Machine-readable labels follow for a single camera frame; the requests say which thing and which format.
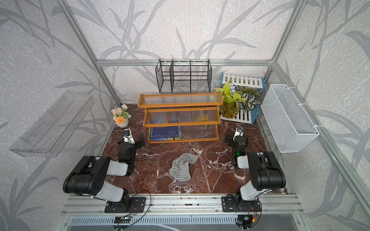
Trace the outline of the grey striped cloth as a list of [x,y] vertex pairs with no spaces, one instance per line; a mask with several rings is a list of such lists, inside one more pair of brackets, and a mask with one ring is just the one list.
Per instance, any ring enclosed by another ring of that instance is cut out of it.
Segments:
[[172,162],[172,167],[169,169],[169,175],[179,182],[187,182],[191,180],[189,165],[194,164],[199,155],[191,153],[181,154],[177,159]]

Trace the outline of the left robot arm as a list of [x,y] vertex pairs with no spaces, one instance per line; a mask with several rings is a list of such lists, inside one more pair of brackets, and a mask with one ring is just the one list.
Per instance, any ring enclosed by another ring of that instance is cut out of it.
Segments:
[[90,196],[106,202],[105,213],[142,213],[145,198],[133,198],[125,188],[106,181],[106,176],[129,177],[135,168],[136,150],[145,145],[141,138],[119,142],[119,159],[83,156],[63,183],[65,193]]

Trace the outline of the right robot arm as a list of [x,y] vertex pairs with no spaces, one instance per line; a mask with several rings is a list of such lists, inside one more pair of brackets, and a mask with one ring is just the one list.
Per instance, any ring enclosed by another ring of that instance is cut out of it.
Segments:
[[232,164],[247,169],[250,181],[237,189],[236,194],[222,197],[223,212],[262,211],[258,197],[264,193],[284,188],[286,178],[272,151],[248,152],[247,139],[242,135],[226,136],[225,142],[232,148]]

